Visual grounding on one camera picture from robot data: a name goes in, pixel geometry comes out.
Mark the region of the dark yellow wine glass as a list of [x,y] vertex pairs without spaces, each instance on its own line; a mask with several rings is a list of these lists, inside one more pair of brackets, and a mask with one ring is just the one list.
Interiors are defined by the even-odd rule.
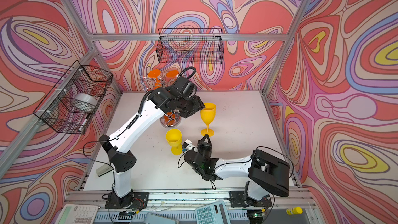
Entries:
[[213,122],[216,115],[217,106],[214,103],[205,103],[205,108],[200,111],[201,119],[206,124],[206,128],[201,131],[201,135],[208,135],[209,137],[214,135],[214,130],[209,128],[209,125]]

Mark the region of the light yellow wine glass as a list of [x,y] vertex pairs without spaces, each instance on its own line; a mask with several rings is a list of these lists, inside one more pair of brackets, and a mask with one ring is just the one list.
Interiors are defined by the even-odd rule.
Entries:
[[178,129],[171,129],[165,136],[168,144],[171,146],[171,152],[174,155],[182,154],[182,133]]

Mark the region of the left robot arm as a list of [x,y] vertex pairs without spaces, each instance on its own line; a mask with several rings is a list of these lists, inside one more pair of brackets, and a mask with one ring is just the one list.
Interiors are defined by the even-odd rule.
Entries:
[[187,67],[178,74],[172,85],[146,92],[137,113],[116,132],[99,138],[99,143],[108,155],[114,177],[107,209],[115,206],[129,208],[134,201],[131,169],[136,164],[136,157],[130,149],[138,138],[167,113],[188,118],[204,109],[204,103],[196,95],[197,86],[190,81],[196,71],[193,66]]

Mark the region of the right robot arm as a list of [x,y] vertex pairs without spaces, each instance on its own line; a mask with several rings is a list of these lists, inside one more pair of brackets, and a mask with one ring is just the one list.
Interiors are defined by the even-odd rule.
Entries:
[[206,134],[197,145],[190,140],[182,143],[184,161],[205,181],[214,182],[228,178],[245,178],[243,191],[232,190],[228,200],[232,207],[270,207],[271,195],[289,196],[289,180],[292,174],[291,162],[286,162],[263,151],[259,146],[251,155],[239,159],[213,158],[212,143]]

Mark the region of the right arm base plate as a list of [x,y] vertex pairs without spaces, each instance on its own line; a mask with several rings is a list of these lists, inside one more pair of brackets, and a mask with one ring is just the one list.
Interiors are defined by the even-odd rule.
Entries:
[[266,195],[261,200],[254,200],[249,198],[244,191],[238,190],[230,191],[227,200],[230,201],[232,207],[263,207],[267,209],[273,206],[270,195]]

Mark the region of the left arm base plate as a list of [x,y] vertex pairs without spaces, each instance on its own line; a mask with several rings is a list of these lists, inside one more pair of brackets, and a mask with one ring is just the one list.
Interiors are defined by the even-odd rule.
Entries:
[[106,209],[144,209],[147,207],[148,198],[148,192],[130,192],[122,198],[119,198],[113,191],[102,195],[102,199],[106,201]]

